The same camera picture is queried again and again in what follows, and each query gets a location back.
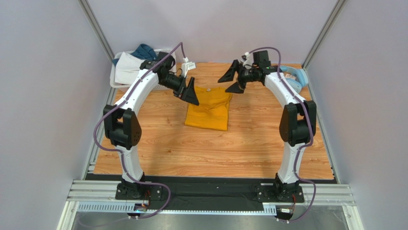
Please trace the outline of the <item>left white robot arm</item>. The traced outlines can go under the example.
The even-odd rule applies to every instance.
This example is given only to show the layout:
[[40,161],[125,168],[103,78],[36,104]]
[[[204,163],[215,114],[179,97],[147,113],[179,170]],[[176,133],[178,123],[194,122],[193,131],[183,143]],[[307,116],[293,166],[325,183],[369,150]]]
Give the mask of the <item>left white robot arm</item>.
[[141,200],[150,196],[160,199],[163,186],[147,183],[140,165],[137,146],[142,137],[142,128],[137,114],[157,85],[171,89],[174,96],[182,101],[199,105],[194,78],[186,82],[184,75],[176,75],[172,71],[175,64],[173,56],[166,52],[159,52],[155,60],[143,61],[138,76],[125,95],[114,105],[104,107],[105,136],[119,153],[123,170],[122,180],[116,189],[117,200]]

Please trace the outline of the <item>yellow t shirt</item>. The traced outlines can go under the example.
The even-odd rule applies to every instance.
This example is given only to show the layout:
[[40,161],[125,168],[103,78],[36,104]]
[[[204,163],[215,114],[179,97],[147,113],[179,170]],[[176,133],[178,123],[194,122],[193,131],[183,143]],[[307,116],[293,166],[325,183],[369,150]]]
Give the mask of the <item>yellow t shirt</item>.
[[186,126],[228,130],[229,108],[233,97],[223,87],[195,87],[199,105],[189,104],[184,121]]

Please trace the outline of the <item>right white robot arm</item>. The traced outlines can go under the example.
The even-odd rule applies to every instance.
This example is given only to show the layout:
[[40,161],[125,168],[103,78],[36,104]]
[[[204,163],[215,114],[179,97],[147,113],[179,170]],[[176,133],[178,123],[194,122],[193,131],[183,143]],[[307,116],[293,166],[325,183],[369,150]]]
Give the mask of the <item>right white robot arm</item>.
[[283,159],[271,185],[256,186],[260,202],[291,202],[301,197],[298,171],[306,147],[316,134],[317,105],[300,95],[308,85],[303,69],[272,65],[266,49],[245,53],[233,60],[219,83],[232,81],[228,93],[244,93],[247,83],[260,82],[269,89],[283,108],[279,134],[284,142]]

